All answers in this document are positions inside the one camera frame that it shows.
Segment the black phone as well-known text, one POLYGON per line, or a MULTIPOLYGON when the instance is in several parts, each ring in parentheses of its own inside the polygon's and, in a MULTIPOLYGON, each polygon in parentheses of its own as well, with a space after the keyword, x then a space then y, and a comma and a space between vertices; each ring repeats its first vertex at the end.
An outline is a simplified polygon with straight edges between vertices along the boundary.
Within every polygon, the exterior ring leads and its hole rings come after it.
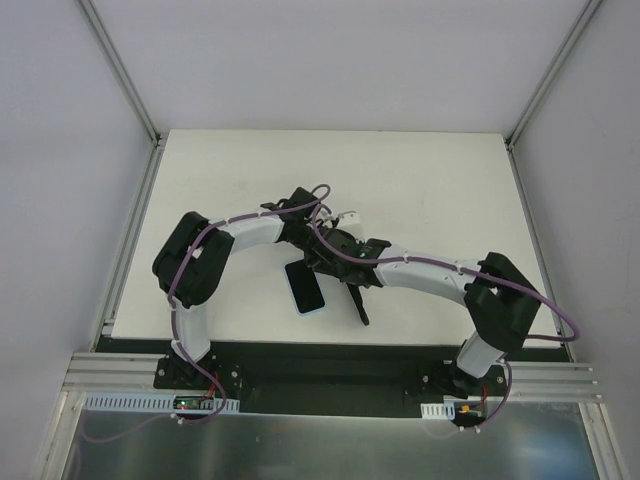
POLYGON ((347 284, 346 287, 354 303, 354 306, 356 308, 360 321, 364 326, 369 326, 370 320, 364 307, 364 301, 363 301, 362 294, 360 292, 360 287, 352 284, 347 284))

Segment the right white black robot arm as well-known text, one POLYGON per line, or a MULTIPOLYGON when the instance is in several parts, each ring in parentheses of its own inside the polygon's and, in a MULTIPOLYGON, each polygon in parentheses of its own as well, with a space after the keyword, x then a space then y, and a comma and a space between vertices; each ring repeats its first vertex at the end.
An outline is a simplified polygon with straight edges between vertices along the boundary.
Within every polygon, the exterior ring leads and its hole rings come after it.
POLYGON ((450 369, 452 387, 473 394, 491 366, 519 350, 541 306, 541 296, 504 255, 475 262, 428 259, 386 240, 360 241, 338 228, 317 226, 315 248, 325 273, 355 288, 406 288, 465 307, 474 333, 450 369))

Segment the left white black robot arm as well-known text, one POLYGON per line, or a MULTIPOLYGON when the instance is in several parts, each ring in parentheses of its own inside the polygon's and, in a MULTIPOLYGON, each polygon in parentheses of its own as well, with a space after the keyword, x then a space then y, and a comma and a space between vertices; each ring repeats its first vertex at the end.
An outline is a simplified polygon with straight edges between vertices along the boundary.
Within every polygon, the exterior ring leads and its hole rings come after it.
POLYGON ((152 263, 152 273, 170 308, 171 348, 181 359, 176 375, 188 388, 204 387, 211 365, 206 302, 217 290, 229 257, 263 244, 285 241, 287 227, 304 223, 330 194, 320 184, 296 188, 287 199, 267 203, 235 217, 210 220, 191 211, 183 215, 152 263))

